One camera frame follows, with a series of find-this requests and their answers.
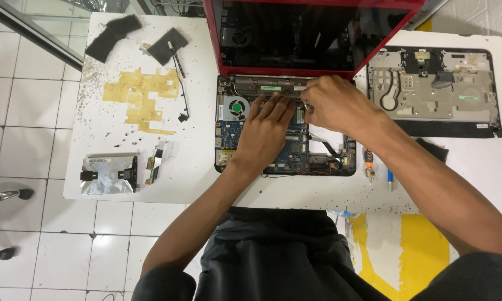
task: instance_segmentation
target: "dirty table surface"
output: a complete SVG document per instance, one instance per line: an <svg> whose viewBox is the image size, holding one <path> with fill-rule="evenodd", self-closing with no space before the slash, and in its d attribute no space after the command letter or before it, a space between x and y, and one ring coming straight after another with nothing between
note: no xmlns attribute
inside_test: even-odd
<svg viewBox="0 0 502 301"><path fill-rule="evenodd" d="M123 15L93 13L87 44L101 33L104 24L120 16ZM139 18L143 28L119 41L106 64L89 56L85 58L65 179L64 197L67 199L192 203L219 175L214 169L218 71L206 20L161 16ZM181 96L174 98L180 93L156 85L157 82L170 86L177 84L173 62L161 67L139 50L141 44L153 44L172 27L189 41L178 52L186 73L183 85L190 113L190 118L183 123L177 119L184 112L183 99ZM502 120L501 38L400 31L389 45L489 50L494 57ZM363 69L355 78L363 92L367 86L364 73ZM133 88L127 84L127 79L139 80L146 88L143 91ZM120 94L126 95L123 98L126 101L115 101L118 98L112 97ZM448 148L447 165L478 188L502 212L502 138L428 140ZM147 158L160 142L167 144L158 180L153 185L145 185L150 174L145 168ZM416 206L398 181L394 182L394 191L388 192L387 170L378 157L374 164L375 180L369 185L363 173L362 146L358 145L357 150L357 173L351 177L259 177L238 198L236 205L417 213ZM140 191L81 195L83 159L99 154L139 154Z"/></svg>

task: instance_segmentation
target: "person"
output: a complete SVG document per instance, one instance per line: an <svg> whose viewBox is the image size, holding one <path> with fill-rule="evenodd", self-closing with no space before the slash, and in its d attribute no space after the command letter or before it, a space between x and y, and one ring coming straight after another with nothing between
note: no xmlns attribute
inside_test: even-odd
<svg viewBox="0 0 502 301"><path fill-rule="evenodd" d="M312 105L307 123L377 154L459 252L412 300L502 301L500 212L347 80L312 79L301 98ZM195 280L183 270L205 243L197 301L389 300L354 272L347 241L324 211L231 208L285 143L295 104L275 93L259 112L264 101L251 106L223 173L150 250L132 301L192 300Z"/></svg>

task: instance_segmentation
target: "screwdriver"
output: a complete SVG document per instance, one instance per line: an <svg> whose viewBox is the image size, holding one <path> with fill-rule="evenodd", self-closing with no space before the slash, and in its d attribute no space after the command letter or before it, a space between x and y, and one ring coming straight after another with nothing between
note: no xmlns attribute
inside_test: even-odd
<svg viewBox="0 0 502 301"><path fill-rule="evenodd" d="M366 174L367 178L370 178L370 185L372 185L372 180L375 177L374 154L368 148L364 149L364 163L366 163L366 169L364 170L364 174Z"/></svg>

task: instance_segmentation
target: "white label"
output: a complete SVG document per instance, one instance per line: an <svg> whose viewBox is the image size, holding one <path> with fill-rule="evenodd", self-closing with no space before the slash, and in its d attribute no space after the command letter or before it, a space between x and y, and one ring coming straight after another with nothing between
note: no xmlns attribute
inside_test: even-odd
<svg viewBox="0 0 502 301"><path fill-rule="evenodd" d="M218 120L223 120L223 105L219 105Z"/></svg>
<svg viewBox="0 0 502 301"><path fill-rule="evenodd" d="M89 159L87 162L88 163L100 163L100 162L105 163L105 162L112 162L112 160L111 159Z"/></svg>
<svg viewBox="0 0 502 301"><path fill-rule="evenodd" d="M457 69L467 69L467 70L475 70L474 66L467 66L467 65L455 65L455 68Z"/></svg>

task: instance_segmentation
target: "right hand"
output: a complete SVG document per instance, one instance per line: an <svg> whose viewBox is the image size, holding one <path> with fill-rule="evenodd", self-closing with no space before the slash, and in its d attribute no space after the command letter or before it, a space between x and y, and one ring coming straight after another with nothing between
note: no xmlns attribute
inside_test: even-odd
<svg viewBox="0 0 502 301"><path fill-rule="evenodd" d="M305 122L355 139L379 127L387 115L349 81L334 75L309 80L301 99L312 105Z"/></svg>

